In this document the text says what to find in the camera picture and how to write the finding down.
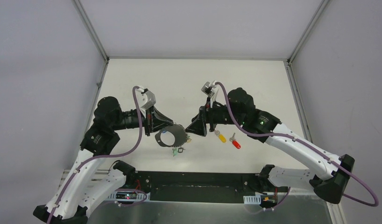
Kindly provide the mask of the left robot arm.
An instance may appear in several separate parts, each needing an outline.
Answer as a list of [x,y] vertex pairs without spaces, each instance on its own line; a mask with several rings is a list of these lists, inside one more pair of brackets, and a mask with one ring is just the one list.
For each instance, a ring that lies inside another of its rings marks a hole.
[[58,192],[46,204],[38,205],[33,216],[46,224],[85,224],[90,215],[111,193],[135,184],[135,168],[117,161],[108,175],[91,189],[87,185],[97,169],[108,158],[120,141],[118,130],[139,130],[136,145],[143,134],[149,136],[174,121],[154,106],[155,97],[142,94],[141,105],[122,111],[115,97],[104,97],[97,103],[92,126],[85,133],[77,158]]

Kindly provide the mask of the yellow tagged key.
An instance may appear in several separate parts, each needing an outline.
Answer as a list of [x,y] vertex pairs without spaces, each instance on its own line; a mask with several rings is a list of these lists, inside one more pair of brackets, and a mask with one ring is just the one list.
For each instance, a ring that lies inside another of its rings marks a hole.
[[218,137],[218,139],[219,139],[222,143],[226,143],[226,138],[221,134],[220,131],[218,131],[218,130],[214,130],[214,134]]

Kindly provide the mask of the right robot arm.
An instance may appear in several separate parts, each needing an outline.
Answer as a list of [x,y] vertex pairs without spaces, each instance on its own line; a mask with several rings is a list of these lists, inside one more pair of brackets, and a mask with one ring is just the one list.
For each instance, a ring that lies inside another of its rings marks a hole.
[[253,97],[241,87],[228,94],[229,105],[215,100],[217,91],[203,90],[208,95],[206,104],[186,128],[186,132],[205,137],[216,125],[233,125],[253,133],[252,138],[280,149],[296,159],[306,169],[281,168],[265,165],[257,174],[256,191],[263,193],[275,187],[291,187],[314,192],[321,199],[338,204],[344,195],[354,166],[354,158],[327,152],[293,133],[280,119],[256,108]]

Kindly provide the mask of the keyring with keys bunch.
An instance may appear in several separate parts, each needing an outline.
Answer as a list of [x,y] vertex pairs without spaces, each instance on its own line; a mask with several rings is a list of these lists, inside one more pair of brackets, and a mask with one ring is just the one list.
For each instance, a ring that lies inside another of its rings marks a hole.
[[191,137],[182,125],[174,124],[156,133],[155,140],[160,147],[170,148],[175,157],[185,151],[184,145],[191,142]]

